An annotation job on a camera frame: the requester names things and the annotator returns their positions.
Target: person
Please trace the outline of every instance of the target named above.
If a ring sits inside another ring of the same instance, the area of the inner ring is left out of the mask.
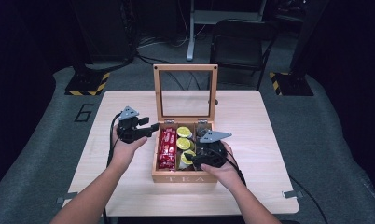
[[[120,141],[113,131],[114,155],[109,166],[74,199],[72,199],[52,220],[57,223],[98,223],[106,204],[114,192],[121,176],[128,169],[135,150],[142,146],[147,138],[140,138],[130,144]],[[222,142],[232,155],[231,147]],[[214,175],[230,191],[236,200],[245,223],[280,223],[266,207],[255,197],[238,176],[237,171],[228,162],[215,168],[202,164],[201,168]]]

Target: human hand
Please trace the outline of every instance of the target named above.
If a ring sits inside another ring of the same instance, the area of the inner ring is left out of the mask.
[[[222,142],[222,144],[228,151],[228,159],[236,164],[237,162],[231,157],[231,155],[233,154],[231,147],[225,142]],[[219,182],[228,190],[232,190],[234,187],[243,184],[236,169],[228,161],[226,161],[226,163],[220,168],[216,168],[204,163],[201,165],[201,168],[203,169],[203,171],[214,175],[219,180]]]
[[[109,166],[117,167],[118,170],[124,172],[132,162],[135,150],[147,141],[147,137],[142,137],[130,144],[127,144],[118,138],[117,129],[118,125],[115,125],[112,136],[112,147],[114,147],[114,153]]]

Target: box lid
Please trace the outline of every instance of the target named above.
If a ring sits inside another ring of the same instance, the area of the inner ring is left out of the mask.
[[[214,121],[217,64],[154,64],[153,70],[159,122]]]

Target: wooden tabletop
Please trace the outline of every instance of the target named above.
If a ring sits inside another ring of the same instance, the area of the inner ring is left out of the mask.
[[[292,185],[258,91],[217,91],[215,129],[232,133],[225,141],[233,149],[247,187],[274,214],[299,210],[283,191]],[[80,192],[105,168],[112,118],[128,105],[157,122],[154,91],[107,91],[93,122],[69,192]],[[110,199],[110,217],[189,217],[239,215],[231,194],[220,184],[154,183],[151,176],[155,134],[140,147]]]

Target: yellow lemon slice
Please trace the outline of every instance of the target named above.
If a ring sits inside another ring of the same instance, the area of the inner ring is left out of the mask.
[[[191,141],[187,138],[178,138],[178,140],[176,140],[176,145],[182,150],[187,150],[191,147]]]
[[[180,137],[186,137],[186,138],[189,138],[191,137],[191,131],[188,127],[179,127],[177,130],[176,130],[176,133],[180,136]]]
[[[186,164],[186,165],[191,165],[191,164],[193,164],[193,161],[188,161],[188,159],[185,157],[185,153],[190,154],[190,155],[192,155],[192,156],[196,156],[196,153],[194,153],[194,151],[192,151],[192,150],[186,150],[186,151],[184,151],[184,152],[182,153],[182,155],[181,155],[181,161],[182,161],[184,164]]]

